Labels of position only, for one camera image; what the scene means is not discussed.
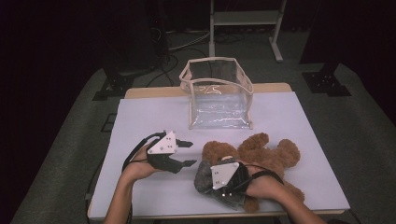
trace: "plush toy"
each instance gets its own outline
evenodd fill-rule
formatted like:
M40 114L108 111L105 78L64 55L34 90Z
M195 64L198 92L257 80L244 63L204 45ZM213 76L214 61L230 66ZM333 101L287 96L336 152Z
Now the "plush toy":
M245 195L243 195L243 198L240 197L241 195L239 197L235 195L224 199L216 193L218 190L212 189L210 167L239 159L246 163L256 162L261 167L275 172L282 179L284 185L303 201L304 194L284 179L285 168L295 166L300 160L299 149L289 139L281 140L274 149L265 147L268 142L268 134L257 133L246 139L238 149L228 143L217 141L206 143L202 152L202 161L194 180L196 189L201 193L214 196L231 207L243 205L245 211L249 213L257 212L260 209L258 199Z

